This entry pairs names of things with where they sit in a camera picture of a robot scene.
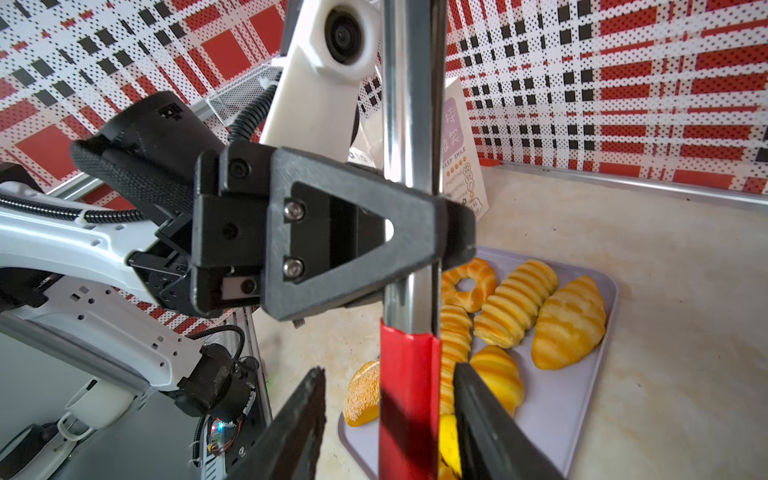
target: beige table surface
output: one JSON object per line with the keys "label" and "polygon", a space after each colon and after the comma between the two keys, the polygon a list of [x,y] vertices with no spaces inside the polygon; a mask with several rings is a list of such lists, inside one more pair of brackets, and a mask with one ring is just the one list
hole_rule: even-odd
{"label": "beige table surface", "polygon": [[[478,244],[589,266],[621,298],[571,478],[768,476],[768,216],[484,168]],[[326,370],[317,478],[365,478],[339,442],[349,379],[379,353],[381,304],[294,329],[254,316],[276,413]]]}

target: metal pole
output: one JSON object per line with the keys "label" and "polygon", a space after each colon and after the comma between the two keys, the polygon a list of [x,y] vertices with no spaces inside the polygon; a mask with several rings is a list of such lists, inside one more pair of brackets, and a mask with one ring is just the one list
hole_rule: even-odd
{"label": "metal pole", "polygon": [[[441,182],[445,82],[445,0],[386,0],[384,12],[384,176],[430,194]],[[384,291],[384,323],[404,333],[434,333],[439,264]]]}

